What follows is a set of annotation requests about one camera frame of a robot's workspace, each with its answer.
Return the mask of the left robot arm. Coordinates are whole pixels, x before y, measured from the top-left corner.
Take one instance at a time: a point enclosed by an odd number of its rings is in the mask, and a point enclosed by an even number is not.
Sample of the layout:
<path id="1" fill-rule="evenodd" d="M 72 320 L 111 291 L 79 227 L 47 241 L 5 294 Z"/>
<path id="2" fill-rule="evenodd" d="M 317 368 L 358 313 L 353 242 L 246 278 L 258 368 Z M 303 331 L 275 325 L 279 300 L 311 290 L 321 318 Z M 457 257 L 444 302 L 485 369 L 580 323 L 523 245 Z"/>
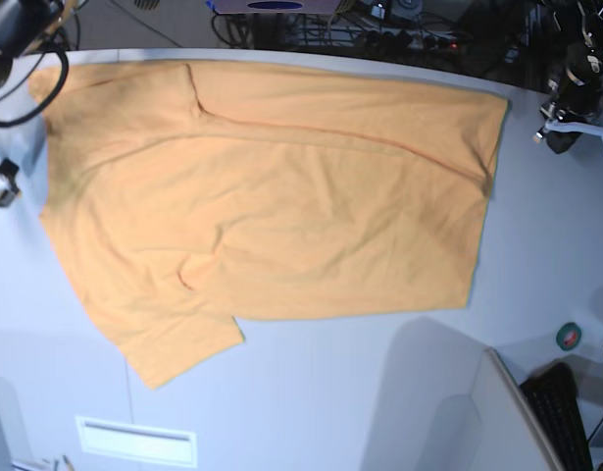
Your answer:
<path id="1" fill-rule="evenodd" d="M 556 154 L 583 135 L 603 145 L 603 1 L 544 1 L 550 37 L 563 53 L 540 107 L 544 119 L 535 139 Z"/>

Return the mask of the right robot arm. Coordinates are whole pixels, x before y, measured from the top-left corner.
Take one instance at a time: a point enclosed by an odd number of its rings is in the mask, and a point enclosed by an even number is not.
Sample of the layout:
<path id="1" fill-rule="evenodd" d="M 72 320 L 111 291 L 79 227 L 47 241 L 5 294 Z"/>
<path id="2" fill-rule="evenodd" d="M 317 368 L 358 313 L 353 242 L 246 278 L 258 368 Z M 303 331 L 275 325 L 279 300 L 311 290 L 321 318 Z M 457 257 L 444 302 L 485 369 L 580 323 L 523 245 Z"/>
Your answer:
<path id="1" fill-rule="evenodd" d="M 0 120 L 0 129 L 15 128 L 40 115 L 63 89 L 70 70 L 65 46 L 56 42 L 55 36 L 63 21 L 75 8 L 74 1 L 0 1 L 0 87 L 9 78 L 14 60 L 39 51 L 38 62 L 22 81 L 0 97 L 6 99 L 30 78 L 45 55 L 55 54 L 60 72 L 56 84 L 48 95 L 29 112 L 10 120 Z M 20 167 L 9 158 L 0 160 L 0 207 L 6 208 L 20 194 L 16 181 Z"/>

